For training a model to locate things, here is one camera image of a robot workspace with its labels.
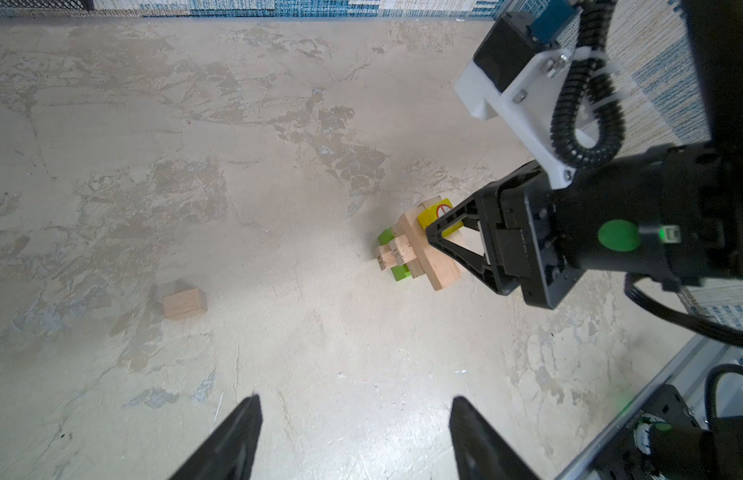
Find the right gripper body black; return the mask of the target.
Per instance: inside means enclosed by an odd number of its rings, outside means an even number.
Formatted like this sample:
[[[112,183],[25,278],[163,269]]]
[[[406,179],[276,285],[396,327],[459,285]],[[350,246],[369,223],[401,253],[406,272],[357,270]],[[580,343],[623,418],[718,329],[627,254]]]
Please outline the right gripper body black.
[[[485,248],[481,282],[507,296],[519,290],[529,306],[553,310],[583,276],[561,253],[545,170],[531,161],[477,191]]]

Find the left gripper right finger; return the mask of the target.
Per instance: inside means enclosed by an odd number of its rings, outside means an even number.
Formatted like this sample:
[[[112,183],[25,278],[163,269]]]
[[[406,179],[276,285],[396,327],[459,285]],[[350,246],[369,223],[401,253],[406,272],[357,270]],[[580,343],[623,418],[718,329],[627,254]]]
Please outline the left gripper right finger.
[[[449,432],[459,479],[539,479],[463,396],[453,398]]]

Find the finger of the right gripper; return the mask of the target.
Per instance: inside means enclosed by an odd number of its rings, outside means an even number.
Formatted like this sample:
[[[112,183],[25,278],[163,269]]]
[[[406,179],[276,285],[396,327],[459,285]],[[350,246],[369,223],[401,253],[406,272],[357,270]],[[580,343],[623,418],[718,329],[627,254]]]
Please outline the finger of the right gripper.
[[[491,291],[503,295],[501,278],[495,275],[483,254],[469,249],[469,244],[467,244],[463,235],[463,228],[445,235],[444,231],[436,232],[434,229],[427,227],[425,234],[427,234],[427,242],[430,246],[451,258]]]
[[[436,232],[445,231],[449,226],[463,222],[463,228],[473,230],[477,233],[485,232],[485,200],[483,190],[479,190],[459,204],[453,205],[453,209],[441,217],[441,219],[429,225]]]

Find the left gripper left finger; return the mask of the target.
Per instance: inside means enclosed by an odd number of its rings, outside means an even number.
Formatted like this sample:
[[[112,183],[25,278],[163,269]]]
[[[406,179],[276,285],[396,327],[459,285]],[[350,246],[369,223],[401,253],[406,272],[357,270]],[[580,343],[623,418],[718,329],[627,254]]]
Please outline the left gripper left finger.
[[[260,397],[244,398],[171,480],[249,480],[263,424]]]

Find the yellow cube block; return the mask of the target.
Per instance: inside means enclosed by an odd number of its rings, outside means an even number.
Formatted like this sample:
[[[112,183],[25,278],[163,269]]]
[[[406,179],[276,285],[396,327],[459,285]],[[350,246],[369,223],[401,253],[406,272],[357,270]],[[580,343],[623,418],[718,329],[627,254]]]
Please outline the yellow cube block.
[[[419,207],[417,207],[417,213],[415,213],[415,224],[425,231],[429,225],[433,222],[445,217],[449,211],[453,209],[451,200],[441,198],[441,196],[433,197],[429,200],[423,201]],[[451,241],[457,241],[463,239],[461,236],[461,228],[463,228],[463,222],[457,222],[447,230],[443,231],[443,237]]]

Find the green wood block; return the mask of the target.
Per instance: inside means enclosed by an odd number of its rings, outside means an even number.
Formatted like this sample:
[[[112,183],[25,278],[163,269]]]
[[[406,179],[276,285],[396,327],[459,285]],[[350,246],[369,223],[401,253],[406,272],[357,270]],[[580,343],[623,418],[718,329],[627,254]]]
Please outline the green wood block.
[[[411,277],[409,262],[415,260],[415,250],[409,238],[395,234],[393,228],[387,228],[379,234],[377,263],[381,271],[391,270],[397,281]]]

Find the small square wood block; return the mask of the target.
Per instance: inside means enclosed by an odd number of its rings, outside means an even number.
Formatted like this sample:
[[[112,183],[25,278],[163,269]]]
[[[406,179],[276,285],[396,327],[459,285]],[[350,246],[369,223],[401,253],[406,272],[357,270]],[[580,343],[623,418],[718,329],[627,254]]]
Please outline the small square wood block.
[[[162,298],[162,313],[165,319],[181,320],[205,314],[206,298],[202,290],[193,288]]]

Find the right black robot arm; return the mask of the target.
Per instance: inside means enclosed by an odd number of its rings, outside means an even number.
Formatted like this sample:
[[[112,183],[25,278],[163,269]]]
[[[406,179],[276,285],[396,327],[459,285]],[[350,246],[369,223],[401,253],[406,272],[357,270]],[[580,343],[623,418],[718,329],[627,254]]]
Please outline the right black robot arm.
[[[621,156],[625,116],[607,55],[612,1],[553,1],[499,15],[455,89],[501,117],[533,160],[431,223],[429,245],[497,294],[553,309],[589,270],[625,274],[625,295],[673,325],[743,348],[743,331],[639,290],[743,280],[743,1],[686,1],[711,137]]]

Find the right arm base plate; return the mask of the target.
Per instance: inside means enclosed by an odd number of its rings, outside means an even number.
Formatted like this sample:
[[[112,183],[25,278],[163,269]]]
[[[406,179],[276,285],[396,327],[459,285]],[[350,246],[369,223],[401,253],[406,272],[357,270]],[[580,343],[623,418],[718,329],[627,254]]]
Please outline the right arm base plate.
[[[743,479],[743,416],[701,426],[670,385],[595,458],[601,479]]]

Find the aluminium mounting rail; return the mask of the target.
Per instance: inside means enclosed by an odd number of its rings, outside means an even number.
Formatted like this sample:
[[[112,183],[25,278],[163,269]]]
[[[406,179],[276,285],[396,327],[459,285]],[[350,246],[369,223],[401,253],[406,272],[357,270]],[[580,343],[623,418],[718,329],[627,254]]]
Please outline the aluminium mounting rail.
[[[743,354],[741,350],[697,336],[627,403],[617,418],[561,472],[563,479],[601,479],[595,458],[615,438],[645,402],[670,385],[678,392],[691,415],[703,427],[715,417],[743,416]]]

